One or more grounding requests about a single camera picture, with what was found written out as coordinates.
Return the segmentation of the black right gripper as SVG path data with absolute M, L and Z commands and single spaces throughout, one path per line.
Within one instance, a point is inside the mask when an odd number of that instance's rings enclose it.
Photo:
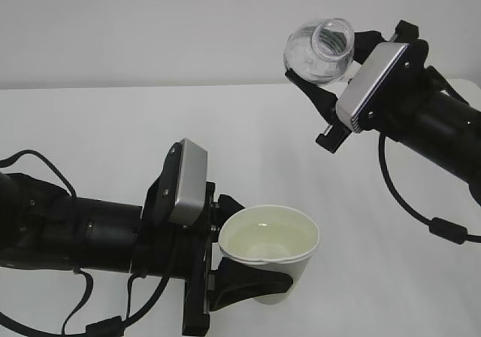
M 334 153 L 351 133 L 364 130 L 362 124 L 374 113 L 375 99 L 394 78 L 401 57 L 418 39 L 419 27 L 405 20 L 398 22 L 389 40 L 376 30 L 356 32 L 353 59 L 361 67 L 339 97 L 303 79 L 292 68 L 286 70 L 286 78 L 308 97 L 328 124 L 316 138 L 319 146 Z

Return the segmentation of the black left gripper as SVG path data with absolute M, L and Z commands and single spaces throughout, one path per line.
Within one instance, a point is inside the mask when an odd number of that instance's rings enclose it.
M 212 272 L 213 289 L 208 301 L 213 240 L 218 238 L 226 221 L 245 207 L 226 194 L 220 194 L 214 206 L 215 184 L 206 183 L 204 204 L 200 217 L 191 227 L 164 223 L 159 228 L 147 225 L 147 213 L 153 208 L 144 206 L 138 246 L 132 259 L 132 276 L 157 275 L 161 278 L 146 303 L 129 317 L 137 323 L 159 301 L 172 278 L 184 280 L 183 333 L 206 333 L 210 328 L 210 311 L 260 296 L 286 293 L 293 278 L 282 272 L 257 269 L 223 257 Z

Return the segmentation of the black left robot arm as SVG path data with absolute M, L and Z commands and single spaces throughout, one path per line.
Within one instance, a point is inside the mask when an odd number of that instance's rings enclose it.
M 171 188 L 162 180 L 148 189 L 143 206 L 80 198 L 55 184 L 21 173 L 1 176 L 1 265 L 19 270 L 71 271 L 82 275 L 86 303 L 93 269 L 122 272 L 131 279 L 157 276 L 159 284 L 137 311 L 86 326 L 86 336 L 121 336 L 160 299 L 171 279 L 184 281 L 186 336 L 204 336 L 210 313 L 258 296 L 285 293 L 293 284 L 284 272 L 257 269 L 225 257 L 211 266 L 222 206 L 239 211 L 230 197 L 213 199 L 204 185 L 199 218 L 191 227 L 169 222 Z

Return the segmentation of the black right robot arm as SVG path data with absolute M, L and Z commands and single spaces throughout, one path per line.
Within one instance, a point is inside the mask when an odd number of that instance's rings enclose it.
M 333 153 L 351 134 L 375 130 L 463 180 L 479 200 L 480 112 L 426 65 L 428 51 L 407 21 L 385 39 L 331 18 L 297 28 L 283 61 L 328 125 L 318 145 Z

